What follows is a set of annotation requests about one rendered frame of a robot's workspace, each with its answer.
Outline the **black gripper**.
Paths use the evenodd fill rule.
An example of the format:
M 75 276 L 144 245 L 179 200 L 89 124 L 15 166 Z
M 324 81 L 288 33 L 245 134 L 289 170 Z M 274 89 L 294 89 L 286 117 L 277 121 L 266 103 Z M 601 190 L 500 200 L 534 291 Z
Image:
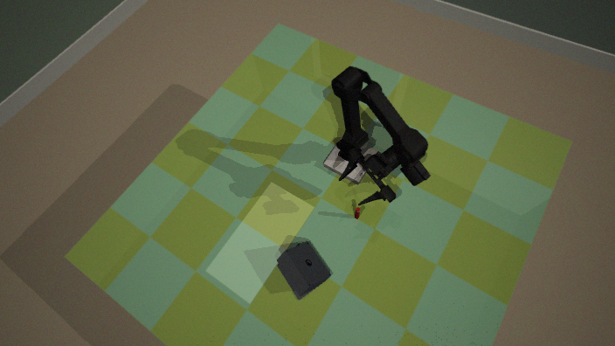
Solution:
M 358 205 L 366 204 L 368 202 L 378 200 L 378 199 L 382 199 L 383 201 L 387 199 L 389 203 L 393 201 L 396 198 L 395 192 L 390 188 L 389 185 L 385 186 L 385 184 L 381 181 L 381 179 L 384 178 L 382 175 L 381 176 L 377 175 L 377 179 L 374 177 L 374 174 L 372 173 L 372 171 L 370 171 L 369 168 L 367 168 L 364 165 L 365 158 L 363 154 L 358 150 L 358 148 L 352 147 L 351 149 L 348 150 L 348 152 L 350 154 L 350 156 L 348 156 L 349 163 L 346 169 L 343 171 L 341 177 L 339 178 L 339 181 L 343 180 L 343 178 L 345 178 L 352 170 L 354 170 L 357 167 L 356 165 L 357 163 L 360 163 L 360 165 L 364 168 L 364 170 L 369 174 L 369 176 L 373 179 L 373 181 L 381 189 L 380 192 L 379 191 L 375 192 L 373 195 L 367 197 Z M 394 162 L 394 160 L 389 156 L 387 152 L 384 151 L 382 155 L 380 156 L 380 158 L 382 158 L 384 162 L 390 165 L 393 169 L 397 167 L 397 164 Z

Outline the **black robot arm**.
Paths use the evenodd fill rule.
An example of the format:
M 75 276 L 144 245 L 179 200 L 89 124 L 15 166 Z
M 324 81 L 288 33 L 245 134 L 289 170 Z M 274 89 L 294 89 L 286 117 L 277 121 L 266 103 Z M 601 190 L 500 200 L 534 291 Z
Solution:
M 363 82 L 367 86 L 363 88 Z M 413 128 L 409 128 L 396 109 L 382 92 L 381 86 L 370 79 L 367 72 L 353 66 L 335 77 L 332 82 L 334 94 L 341 99 L 345 133 L 336 144 L 338 156 L 349 161 L 348 150 L 360 149 L 368 140 L 368 133 L 361 129 L 358 101 L 368 105 L 377 119 L 390 134 L 393 145 L 385 150 L 399 166 L 413 186 L 426 180 L 430 174 L 419 161 L 427 150 L 426 139 Z M 362 90 L 362 91 L 361 91 Z M 378 154 L 379 153 L 379 154 Z M 340 154 L 340 155 L 339 155 Z M 380 158 L 377 152 L 364 163 L 374 175 L 387 177 L 394 169 Z

